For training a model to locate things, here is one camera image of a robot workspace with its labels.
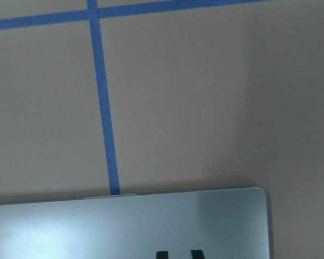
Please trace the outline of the blue tape line crosswise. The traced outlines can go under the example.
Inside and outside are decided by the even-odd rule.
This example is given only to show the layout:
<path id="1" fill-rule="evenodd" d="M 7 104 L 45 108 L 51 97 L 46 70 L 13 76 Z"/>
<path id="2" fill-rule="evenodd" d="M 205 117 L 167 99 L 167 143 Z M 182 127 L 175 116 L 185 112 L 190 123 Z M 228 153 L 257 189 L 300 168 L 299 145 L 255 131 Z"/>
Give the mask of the blue tape line crosswise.
<path id="1" fill-rule="evenodd" d="M 88 21 L 95 16 L 99 19 L 144 15 L 169 11 L 211 8 L 226 5 L 251 3 L 251 1 L 156 1 L 99 7 L 97 1 L 87 1 L 84 10 L 48 13 L 42 15 L 0 19 L 0 31 L 32 26 Z"/>

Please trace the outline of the blue tape line lengthwise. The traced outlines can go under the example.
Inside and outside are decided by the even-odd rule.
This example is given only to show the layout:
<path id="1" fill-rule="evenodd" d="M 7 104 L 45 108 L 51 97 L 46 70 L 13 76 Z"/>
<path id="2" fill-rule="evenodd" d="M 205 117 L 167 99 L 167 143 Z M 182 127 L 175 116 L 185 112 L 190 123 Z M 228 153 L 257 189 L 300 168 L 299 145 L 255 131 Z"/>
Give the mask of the blue tape line lengthwise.
<path id="1" fill-rule="evenodd" d="M 117 169 L 116 151 L 110 111 L 109 93 L 105 70 L 103 41 L 100 28 L 97 1 L 87 1 L 94 67 L 96 73 L 100 116 L 103 128 L 107 173 L 111 195 L 120 194 L 120 183 Z"/>

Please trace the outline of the grey closed laptop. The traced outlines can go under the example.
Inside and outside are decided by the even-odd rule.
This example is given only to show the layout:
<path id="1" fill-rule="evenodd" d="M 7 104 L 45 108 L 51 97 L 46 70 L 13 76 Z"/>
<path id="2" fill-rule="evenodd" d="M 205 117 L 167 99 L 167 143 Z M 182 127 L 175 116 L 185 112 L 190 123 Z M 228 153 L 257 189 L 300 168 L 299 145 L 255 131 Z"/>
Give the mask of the grey closed laptop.
<path id="1" fill-rule="evenodd" d="M 0 205 L 0 258 L 270 258 L 266 193 L 251 187 Z"/>

